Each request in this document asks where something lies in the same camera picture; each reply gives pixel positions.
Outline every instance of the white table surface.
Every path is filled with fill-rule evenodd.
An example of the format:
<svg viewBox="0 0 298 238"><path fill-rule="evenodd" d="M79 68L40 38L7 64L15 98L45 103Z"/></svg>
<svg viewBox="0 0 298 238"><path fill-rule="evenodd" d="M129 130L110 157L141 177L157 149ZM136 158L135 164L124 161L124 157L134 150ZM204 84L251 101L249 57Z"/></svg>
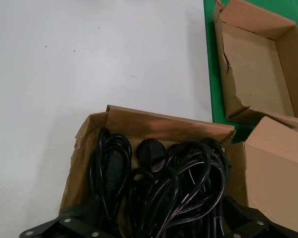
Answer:
<svg viewBox="0 0 298 238"><path fill-rule="evenodd" d="M107 104L212 121L202 0L0 0L0 237L57 216Z"/></svg>

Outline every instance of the green cutting mat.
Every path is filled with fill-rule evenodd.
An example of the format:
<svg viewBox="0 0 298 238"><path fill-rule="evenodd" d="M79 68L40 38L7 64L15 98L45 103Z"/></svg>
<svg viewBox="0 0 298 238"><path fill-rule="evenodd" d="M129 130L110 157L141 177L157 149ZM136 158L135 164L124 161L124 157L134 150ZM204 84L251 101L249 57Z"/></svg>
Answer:
<svg viewBox="0 0 298 238"><path fill-rule="evenodd" d="M229 0L222 0L222 2L227 4ZM248 0L248 2L291 19L298 24L298 0ZM237 143L244 141L253 127L231 123L225 119L218 50L213 23L214 7L214 0L204 0L213 122L234 125L236 136L233 142Z"/></svg>

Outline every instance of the black cable bundle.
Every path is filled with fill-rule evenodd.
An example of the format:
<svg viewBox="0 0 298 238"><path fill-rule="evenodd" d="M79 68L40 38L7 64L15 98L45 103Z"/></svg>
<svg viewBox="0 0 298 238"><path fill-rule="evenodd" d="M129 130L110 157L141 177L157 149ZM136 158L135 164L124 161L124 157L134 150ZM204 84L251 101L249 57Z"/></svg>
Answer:
<svg viewBox="0 0 298 238"><path fill-rule="evenodd" d="M201 218L202 237L222 237L222 197L228 170L222 147L213 139L171 146L157 173L133 170L127 193L133 238L159 238L171 227L185 229L180 236L190 237L195 234L192 222ZM169 234L174 237L177 229L168 229Z"/></svg>
<svg viewBox="0 0 298 238"><path fill-rule="evenodd" d="M131 159L129 140L102 128L90 161L89 185L91 193L100 200L101 216L95 226L115 237L121 236L116 218L127 188Z"/></svg>

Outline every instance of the cardboard flap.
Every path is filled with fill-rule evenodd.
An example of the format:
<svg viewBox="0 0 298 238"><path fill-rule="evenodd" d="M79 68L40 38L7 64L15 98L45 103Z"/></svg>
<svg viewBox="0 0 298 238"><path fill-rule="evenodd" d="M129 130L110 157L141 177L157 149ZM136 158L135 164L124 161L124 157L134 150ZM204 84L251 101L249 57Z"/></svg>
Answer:
<svg viewBox="0 0 298 238"><path fill-rule="evenodd" d="M223 142L235 133L234 126L170 117L108 106L106 127L127 137L155 138L174 142L211 137Z"/></svg>
<svg viewBox="0 0 298 238"><path fill-rule="evenodd" d="M221 19L273 40L296 25L294 21L242 0L231 0L221 12Z"/></svg>
<svg viewBox="0 0 298 238"><path fill-rule="evenodd" d="M298 164L248 144L245 151L249 207L298 232Z"/></svg>
<svg viewBox="0 0 298 238"><path fill-rule="evenodd" d="M232 196L241 206L248 206L247 185L246 185L246 153L245 143L239 142L229 145L225 154L232 164L229 170L226 195Z"/></svg>
<svg viewBox="0 0 298 238"><path fill-rule="evenodd" d="M298 132L263 117L246 144L298 163Z"/></svg>

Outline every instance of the cardboard box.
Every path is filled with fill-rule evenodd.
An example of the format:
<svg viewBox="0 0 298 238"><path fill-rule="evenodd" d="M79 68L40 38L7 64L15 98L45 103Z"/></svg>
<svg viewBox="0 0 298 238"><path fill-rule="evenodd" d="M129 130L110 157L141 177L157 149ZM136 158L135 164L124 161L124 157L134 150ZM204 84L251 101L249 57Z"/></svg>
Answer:
<svg viewBox="0 0 298 238"><path fill-rule="evenodd" d="M214 13L226 118L269 116L298 131L298 26L242 0Z"/></svg>
<svg viewBox="0 0 298 238"><path fill-rule="evenodd" d="M226 154L232 163L226 193L298 232L298 132L263 117Z"/></svg>
<svg viewBox="0 0 298 238"><path fill-rule="evenodd" d="M76 143L71 158L71 169L67 179L60 211L79 205L88 199L88 164L96 147L98 130L107 127L111 134L120 133L128 137L132 149L132 167L138 166L134 158L135 150L144 138L161 140L166 146L175 142L213 138L222 145L228 145L235 135L233 126L175 118L159 114L136 111L115 106L108 106L103 113L88 116L76 135ZM125 235L126 219L124 208L118 217L119 229Z"/></svg>

